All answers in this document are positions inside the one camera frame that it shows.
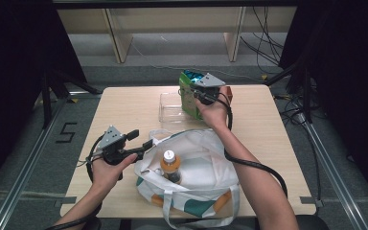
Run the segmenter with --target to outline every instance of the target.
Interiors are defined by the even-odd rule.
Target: bottle
[[[160,160],[161,169],[164,171],[164,177],[172,183],[181,183],[181,173],[179,170],[181,161],[178,155],[175,155],[172,150],[164,152],[163,158]]]

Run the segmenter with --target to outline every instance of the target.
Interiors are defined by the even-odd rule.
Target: white bottle cap
[[[172,163],[175,160],[175,154],[171,150],[167,150],[164,152],[164,161],[167,163]]]

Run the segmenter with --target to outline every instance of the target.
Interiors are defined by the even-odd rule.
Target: light wood tabletop
[[[159,121],[162,94],[178,91],[178,86],[111,87],[102,94],[91,128],[83,145],[80,160],[85,159],[95,141],[109,126],[121,133],[140,130],[139,137],[126,142],[126,149],[141,147],[148,141],[151,130],[167,128],[171,131],[206,127],[202,122],[178,123]],[[265,85],[231,85],[233,100],[233,128],[243,144],[268,167],[277,171],[286,181],[288,200],[296,215],[315,213],[314,204],[303,204],[301,197],[311,197],[307,182],[292,149],[270,91]],[[162,208],[148,203],[136,189],[137,176],[134,166],[124,170],[124,179],[103,201],[99,218],[148,219],[162,218]],[[85,167],[76,168],[66,196],[76,196],[79,201],[91,185]],[[63,216],[74,204],[63,204]],[[241,188],[241,205],[238,217],[256,216]],[[172,218],[191,218],[172,211]]]

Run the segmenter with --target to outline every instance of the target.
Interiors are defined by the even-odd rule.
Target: white tote bag
[[[239,211],[239,180],[231,162],[225,159],[223,145],[211,129],[188,130],[162,141],[153,138],[156,146],[135,163],[139,176],[137,189],[148,201],[163,207],[165,221],[174,229],[220,227],[228,225]],[[181,183],[174,184],[161,173],[160,159],[166,150],[181,158]],[[227,202],[232,213],[226,218],[214,215]],[[174,224],[171,208],[191,214],[198,221]]]

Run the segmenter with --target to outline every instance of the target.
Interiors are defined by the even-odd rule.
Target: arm
[[[220,89],[220,93],[227,95],[226,92],[226,87]],[[219,98],[226,102],[222,95]],[[223,104],[204,105],[199,100],[195,100],[195,104],[205,123],[218,135],[229,154],[239,159],[259,162],[227,127],[227,112]],[[234,167],[262,229],[298,229],[294,212],[281,186],[270,173],[237,163],[234,163]]]
[[[108,165],[102,158],[94,160],[92,165],[94,178],[91,188],[55,225],[81,219],[91,214],[116,185],[122,170],[130,165],[136,157],[136,154],[131,154],[116,166]],[[82,229],[83,226],[84,224],[81,224],[69,229]]]

